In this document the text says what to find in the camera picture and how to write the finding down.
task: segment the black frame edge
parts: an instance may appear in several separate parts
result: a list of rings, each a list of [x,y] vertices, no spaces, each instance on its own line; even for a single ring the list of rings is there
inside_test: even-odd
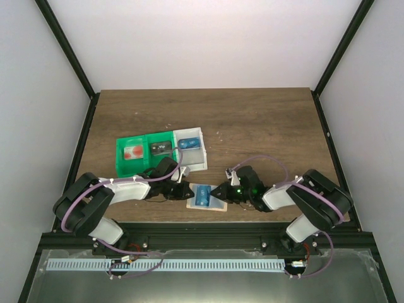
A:
[[[76,151],[74,152],[73,160],[70,165],[70,170],[66,183],[64,185],[63,192],[65,192],[76,180],[78,168],[80,166],[81,157],[83,156],[84,147],[86,146],[88,133],[90,132],[91,124],[93,122],[95,109],[97,108],[98,100],[100,98],[100,93],[96,93],[95,97],[91,99],[90,105],[88,106],[87,114],[81,129],[80,137],[76,146]],[[55,218],[52,226],[52,230],[60,229],[60,220]]]
[[[147,237],[150,249],[228,249],[229,245],[236,249],[256,250],[262,239],[274,239],[279,236],[280,230],[288,225],[285,223],[122,223],[122,226],[137,237]],[[357,232],[346,230],[330,232],[336,249],[370,249],[372,257],[379,264],[377,272],[383,284],[389,302],[395,303],[396,298],[391,288],[389,278],[380,258],[376,242],[371,232]],[[320,235],[316,238],[318,248],[329,248],[328,239]],[[93,249],[90,237],[79,238],[64,232],[49,232],[42,234],[37,252],[33,258],[29,274],[23,286],[18,302],[26,302],[44,249]]]
[[[341,58],[343,57],[345,51],[350,45],[352,39],[354,38],[357,30],[365,19],[367,13],[372,7],[374,0],[362,0],[358,9],[356,10],[351,22],[345,33],[342,36],[340,43],[338,44],[333,56],[331,57],[330,62],[328,63],[323,75],[321,76],[316,89],[314,90],[315,95],[318,97],[321,95],[323,90],[325,89],[327,83],[329,82],[331,76],[333,75],[338,63],[340,63]]]
[[[313,97],[313,101],[314,101],[314,105],[316,106],[316,110],[317,110],[317,114],[321,123],[321,127],[323,129],[323,133],[324,133],[324,137],[326,138],[326,142],[328,145],[328,150],[330,151],[330,155],[331,155],[331,159],[333,161],[334,164],[334,169],[336,172],[336,177],[338,178],[338,182],[340,183],[341,188],[346,191],[346,192],[350,192],[349,191],[349,187],[348,187],[348,183],[347,180],[345,178],[345,175],[343,173],[343,169],[341,166],[341,162],[340,162],[340,158],[338,157],[338,154],[336,152],[336,148],[334,145],[334,141],[332,138],[332,135],[330,133],[330,129],[328,127],[328,123],[326,120],[326,117],[324,115],[323,112],[323,107],[321,106],[321,102],[320,99],[318,97],[318,95],[316,94],[316,92],[311,92],[312,97]],[[353,228],[357,229],[357,230],[362,230],[362,227],[360,226],[360,222],[359,222],[359,218],[358,218],[358,214],[356,212],[355,206],[353,206],[351,208],[351,210],[348,212],[349,217],[350,217],[350,221],[343,223],[342,225],[349,225],[352,226]]]
[[[48,23],[50,29],[52,30],[56,40],[59,42],[59,45],[61,46],[64,54],[68,58],[71,67],[74,69],[78,79],[83,85],[83,88],[87,92],[87,95],[90,97],[90,99],[94,98],[95,97],[94,89],[91,86],[83,68],[81,67],[80,62],[77,59],[76,54],[74,53],[73,48],[69,43],[69,40],[66,38],[58,20],[56,19],[56,16],[53,13],[53,10],[49,5],[48,1],[35,0],[35,2],[37,3],[39,10],[43,14],[46,22]]]

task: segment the purple cable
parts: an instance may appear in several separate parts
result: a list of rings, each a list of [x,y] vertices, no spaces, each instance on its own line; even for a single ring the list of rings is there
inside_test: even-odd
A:
[[[330,249],[331,249],[331,251],[330,251],[330,258],[328,259],[328,261],[327,261],[327,263],[324,265],[324,267],[322,267],[320,270],[315,271],[314,273],[310,273],[310,274],[308,274],[308,275],[300,276],[300,278],[310,278],[310,277],[312,277],[312,276],[316,276],[316,275],[322,273],[324,270],[326,270],[326,269],[330,266],[330,264],[331,264],[331,262],[332,262],[332,260],[333,260],[333,256],[334,256],[334,244],[333,244],[333,241],[331,240],[331,237],[330,237],[329,234],[327,234],[326,232],[323,232],[323,231],[320,231],[320,232],[322,232],[322,233],[326,236],[326,238],[328,239],[328,242],[330,242]],[[291,274],[288,273],[287,271],[285,271],[285,273],[286,273],[288,276],[292,276],[293,278],[299,278],[299,277],[296,276],[296,275],[291,275]]]
[[[344,222],[344,217],[342,212],[330,201],[328,201],[326,198],[324,198],[323,196],[319,195],[318,193],[316,193],[315,191],[312,191],[311,189],[303,186],[302,184],[296,183],[296,182],[281,182],[278,184],[275,184],[275,187],[278,186],[284,186],[284,185],[292,185],[292,186],[296,186],[298,188],[303,189],[304,191],[307,191],[309,194],[313,195],[314,197],[316,197],[318,200],[320,200],[321,202],[324,202],[326,205],[328,205],[333,211],[336,212],[336,214],[338,215],[338,217],[340,218],[340,221],[337,224],[340,224],[342,222]]]
[[[277,164],[280,165],[280,167],[283,168],[283,170],[285,171],[285,180],[283,180],[284,182],[288,181],[289,179],[289,173],[288,173],[288,169],[286,168],[285,164],[283,164],[281,161],[279,161],[278,159],[272,157],[272,156],[268,156],[268,155],[258,155],[258,156],[253,156],[251,158],[248,158],[242,162],[240,162],[239,164],[237,164],[235,167],[232,168],[232,170],[237,170],[241,165],[243,165],[244,163],[257,159],[257,158],[267,158],[270,159],[272,161],[275,161]]]
[[[163,177],[154,178],[154,179],[122,178],[122,179],[114,179],[112,182],[113,182],[113,183],[128,182],[128,181],[156,182],[156,181],[162,181],[162,180],[164,180],[164,179],[167,179],[167,178],[171,177],[172,175],[175,174],[175,172],[177,171],[177,169],[180,168],[181,163],[182,163],[182,150],[181,150],[179,147],[174,147],[174,148],[171,150],[171,152],[170,152],[170,157],[171,157],[172,153],[174,152],[174,150],[178,150],[178,152],[179,152],[179,161],[178,161],[177,166],[175,167],[175,169],[174,169],[171,173],[169,173],[169,174],[167,174],[167,175],[165,175],[165,176],[163,176]],[[99,187],[101,187],[101,186],[103,186],[103,185],[110,184],[110,183],[111,183],[110,180],[106,180],[106,181],[99,182],[99,183],[97,183],[96,185],[94,185],[94,186],[88,188],[86,191],[84,191],[81,195],[79,195],[79,196],[77,197],[77,199],[76,199],[76,200],[71,204],[71,206],[68,208],[67,212],[64,214],[64,217],[63,217],[63,219],[62,219],[61,228],[62,228],[62,230],[63,230],[64,232],[71,232],[71,230],[69,230],[69,229],[66,227],[66,222],[67,222],[67,220],[68,220],[68,218],[69,218],[71,212],[72,212],[72,211],[74,210],[74,208],[76,207],[76,205],[77,205],[85,196],[87,196],[90,192],[92,192],[93,190],[95,190],[95,189],[97,189],[97,188],[99,188]]]
[[[122,249],[116,248],[116,247],[106,243],[105,241],[103,241],[101,239],[97,239],[97,241],[99,241],[99,243],[105,245],[109,249],[116,251],[117,253],[120,253],[120,254],[132,254],[134,256],[151,256],[151,255],[162,256],[162,254],[160,254],[159,252],[155,252],[155,251],[151,251],[151,252],[124,251]]]
[[[148,270],[142,271],[141,273],[137,273],[137,274],[135,274],[135,275],[129,275],[129,276],[123,275],[123,276],[121,276],[121,277],[122,277],[123,279],[127,279],[127,278],[135,278],[135,277],[137,277],[137,276],[147,275],[148,273],[151,273],[151,272],[152,272],[153,270],[155,270],[156,268],[160,267],[162,263],[163,263],[163,259],[161,259],[160,262],[157,263],[157,265],[153,266],[152,268],[149,268]],[[125,264],[125,263],[119,262],[119,263],[115,263],[115,264],[111,265],[111,267],[110,267],[109,270],[108,270],[109,276],[112,276],[112,270],[114,269],[114,267],[116,267],[116,266],[118,266],[118,265],[121,265],[121,264]]]

